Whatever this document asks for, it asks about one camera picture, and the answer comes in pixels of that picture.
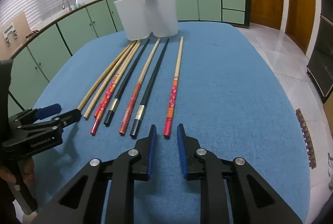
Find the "table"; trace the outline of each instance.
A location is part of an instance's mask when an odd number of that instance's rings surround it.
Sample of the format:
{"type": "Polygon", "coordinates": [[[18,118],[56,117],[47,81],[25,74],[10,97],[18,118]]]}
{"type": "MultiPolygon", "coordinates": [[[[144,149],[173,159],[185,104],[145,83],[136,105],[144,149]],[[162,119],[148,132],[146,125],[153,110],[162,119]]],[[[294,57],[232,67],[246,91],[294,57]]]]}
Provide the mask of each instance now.
{"type": "MultiPolygon", "coordinates": [[[[152,178],[135,183],[135,223],[199,223],[200,184],[186,182],[181,174],[179,123],[187,135],[218,157],[245,158],[304,222],[310,199],[307,152],[295,111],[274,73],[249,41],[228,24],[181,22],[179,27],[179,34],[170,38],[138,136],[148,136],[151,124],[156,125],[152,178]],[[184,36],[184,47],[176,109],[171,139],[165,140],[163,128],[180,36],[184,36]]],[[[82,118],[64,129],[62,145],[34,157],[40,208],[90,159],[114,159],[134,147],[130,127],[165,38],[149,67],[126,135],[121,137],[118,129],[155,41],[156,37],[150,37],[109,128],[101,125],[96,136],[91,136],[94,118],[82,118]]],[[[62,112],[76,108],[128,43],[124,32],[87,43],[51,80],[35,107],[59,103],[62,112]]]]}

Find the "blue gripper pad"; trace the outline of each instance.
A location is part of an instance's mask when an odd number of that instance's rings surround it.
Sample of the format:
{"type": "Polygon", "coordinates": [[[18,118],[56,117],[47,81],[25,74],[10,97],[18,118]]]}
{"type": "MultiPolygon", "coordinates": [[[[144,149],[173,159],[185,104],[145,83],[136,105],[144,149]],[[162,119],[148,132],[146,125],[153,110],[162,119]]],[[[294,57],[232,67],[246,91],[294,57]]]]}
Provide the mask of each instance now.
{"type": "Polygon", "coordinates": [[[36,111],[35,118],[37,120],[42,120],[47,117],[56,115],[61,112],[61,106],[59,104],[54,104],[45,108],[41,108],[36,111]]]}
{"type": "Polygon", "coordinates": [[[157,142],[157,130],[156,126],[152,125],[150,128],[149,135],[152,135],[152,142],[150,144],[150,150],[148,155],[148,178],[150,179],[150,176],[152,174],[153,164],[154,164],[154,156],[155,156],[155,149],[156,149],[156,142],[157,142]]]}
{"type": "Polygon", "coordinates": [[[184,178],[187,179],[187,174],[188,174],[187,156],[186,156],[185,145],[181,133],[180,124],[177,127],[177,143],[178,143],[181,172],[183,173],[184,178]]]}

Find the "human hand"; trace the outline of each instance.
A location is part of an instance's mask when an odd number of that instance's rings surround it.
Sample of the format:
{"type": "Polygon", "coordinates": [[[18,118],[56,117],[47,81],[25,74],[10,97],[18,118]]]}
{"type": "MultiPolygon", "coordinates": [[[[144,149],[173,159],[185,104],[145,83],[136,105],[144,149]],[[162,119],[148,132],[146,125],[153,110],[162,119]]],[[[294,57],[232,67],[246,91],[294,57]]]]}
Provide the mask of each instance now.
{"type": "MultiPolygon", "coordinates": [[[[22,167],[21,173],[22,173],[22,177],[23,177],[23,182],[26,185],[31,185],[35,180],[34,160],[32,160],[31,157],[24,159],[24,160],[20,161],[20,166],[22,167]]],[[[16,182],[15,176],[5,166],[0,166],[0,177],[10,183],[16,182]]]]}

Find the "silver screw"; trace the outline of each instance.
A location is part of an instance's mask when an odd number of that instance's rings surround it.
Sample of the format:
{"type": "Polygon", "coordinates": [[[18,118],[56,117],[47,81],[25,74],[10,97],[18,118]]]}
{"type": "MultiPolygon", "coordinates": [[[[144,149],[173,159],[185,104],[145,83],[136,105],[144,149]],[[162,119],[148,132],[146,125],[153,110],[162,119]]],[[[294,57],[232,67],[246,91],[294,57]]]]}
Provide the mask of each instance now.
{"type": "Polygon", "coordinates": [[[129,154],[130,156],[136,156],[138,153],[139,153],[139,151],[136,150],[136,149],[132,149],[132,150],[129,150],[129,151],[128,151],[128,154],[129,154]]]}
{"type": "Polygon", "coordinates": [[[99,161],[99,159],[94,158],[94,159],[90,160],[89,164],[90,164],[90,166],[96,167],[100,164],[100,161],[99,161]]]}
{"type": "Polygon", "coordinates": [[[196,153],[198,155],[205,155],[205,154],[207,154],[207,151],[205,149],[200,148],[196,151],[196,153]]]}
{"type": "Polygon", "coordinates": [[[235,163],[237,164],[237,165],[244,165],[245,164],[245,160],[244,159],[242,159],[241,157],[237,157],[236,159],[235,159],[235,163]]]}

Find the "white plastic container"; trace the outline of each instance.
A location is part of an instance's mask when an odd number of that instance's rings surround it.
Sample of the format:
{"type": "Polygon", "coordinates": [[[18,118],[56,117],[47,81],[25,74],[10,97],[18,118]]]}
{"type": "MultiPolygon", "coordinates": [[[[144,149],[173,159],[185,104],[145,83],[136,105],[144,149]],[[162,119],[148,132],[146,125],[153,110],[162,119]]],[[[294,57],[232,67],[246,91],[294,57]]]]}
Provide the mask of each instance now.
{"type": "Polygon", "coordinates": [[[176,0],[119,0],[114,2],[128,40],[171,37],[178,33],[176,0]]]}
{"type": "Polygon", "coordinates": [[[147,38],[152,30],[147,23],[145,0],[119,0],[114,2],[128,40],[147,38]]]}
{"type": "Polygon", "coordinates": [[[176,0],[145,0],[148,24],[156,37],[171,37],[178,33],[176,0]]]}

